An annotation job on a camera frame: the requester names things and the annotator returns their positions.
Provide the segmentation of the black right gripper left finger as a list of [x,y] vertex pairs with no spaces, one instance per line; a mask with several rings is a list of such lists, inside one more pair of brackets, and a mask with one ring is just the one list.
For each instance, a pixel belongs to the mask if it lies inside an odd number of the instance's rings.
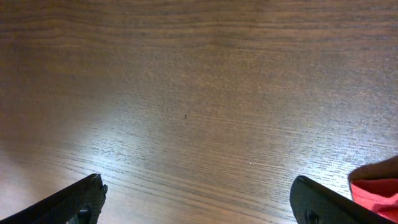
[[89,176],[61,191],[11,215],[1,223],[64,224],[98,222],[106,200],[108,186],[100,174]]

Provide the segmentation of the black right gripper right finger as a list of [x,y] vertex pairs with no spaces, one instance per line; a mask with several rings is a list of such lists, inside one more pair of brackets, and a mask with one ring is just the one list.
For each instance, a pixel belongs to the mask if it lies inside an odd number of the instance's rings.
[[304,175],[293,181],[289,201],[298,224],[394,224]]

